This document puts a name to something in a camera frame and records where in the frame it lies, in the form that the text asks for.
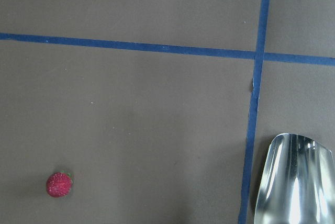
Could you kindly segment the shiny metal scoop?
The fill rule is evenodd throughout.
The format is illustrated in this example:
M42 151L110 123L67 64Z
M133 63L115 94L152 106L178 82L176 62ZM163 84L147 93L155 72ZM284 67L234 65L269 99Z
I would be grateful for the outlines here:
M334 223L331 150L302 135L277 135L267 152L254 223Z

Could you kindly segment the red strawberry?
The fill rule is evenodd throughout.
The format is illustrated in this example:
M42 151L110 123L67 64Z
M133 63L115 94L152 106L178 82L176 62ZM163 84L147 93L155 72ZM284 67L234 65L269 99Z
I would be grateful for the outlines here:
M53 198L67 196L73 186L72 174L59 171L49 176L46 181L46 192Z

